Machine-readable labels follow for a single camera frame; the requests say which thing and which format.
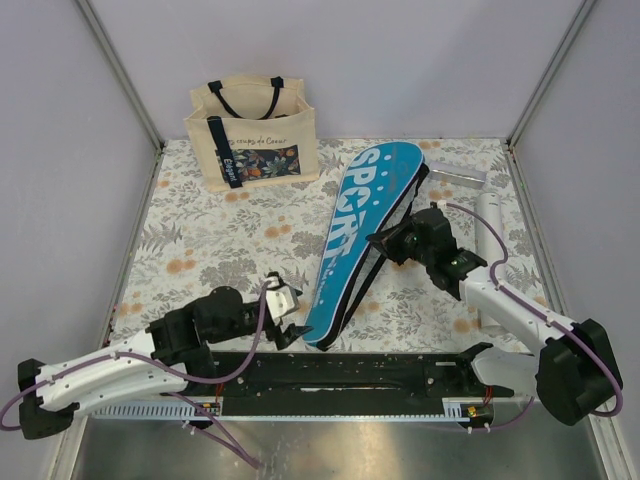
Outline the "blue sport racket cover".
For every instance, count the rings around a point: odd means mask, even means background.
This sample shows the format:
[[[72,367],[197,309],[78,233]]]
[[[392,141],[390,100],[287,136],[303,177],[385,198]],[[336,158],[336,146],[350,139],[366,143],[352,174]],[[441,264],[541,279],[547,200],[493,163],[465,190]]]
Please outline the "blue sport racket cover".
[[[385,263],[367,237],[411,214],[427,174],[419,146],[402,141],[368,147],[347,166],[305,321],[306,344],[328,350],[353,318]]]

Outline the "white shuttlecock tube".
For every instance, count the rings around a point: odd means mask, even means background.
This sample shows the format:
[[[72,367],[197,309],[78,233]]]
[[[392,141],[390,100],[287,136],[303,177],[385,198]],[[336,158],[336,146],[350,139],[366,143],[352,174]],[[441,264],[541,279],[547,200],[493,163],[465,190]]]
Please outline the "white shuttlecock tube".
[[[476,198],[475,212],[484,219],[496,232],[501,241],[503,238],[503,220],[501,198],[497,193],[482,193]],[[504,259],[501,243],[496,236],[480,221],[475,220],[476,253],[487,261],[488,267]],[[506,330],[483,310],[478,311],[480,330],[496,337]]]

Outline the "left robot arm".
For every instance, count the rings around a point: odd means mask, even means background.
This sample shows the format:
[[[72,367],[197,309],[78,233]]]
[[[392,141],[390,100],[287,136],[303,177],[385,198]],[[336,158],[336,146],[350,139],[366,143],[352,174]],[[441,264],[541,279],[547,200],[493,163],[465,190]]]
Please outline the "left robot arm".
[[[35,440],[125,400],[173,393],[211,397],[249,367],[261,339],[283,350],[310,332],[308,326],[282,323],[298,310],[300,294],[271,280],[257,300],[244,302],[238,290],[217,287],[80,358],[55,365],[25,360],[17,367],[19,393],[1,412],[17,407],[15,430]]]

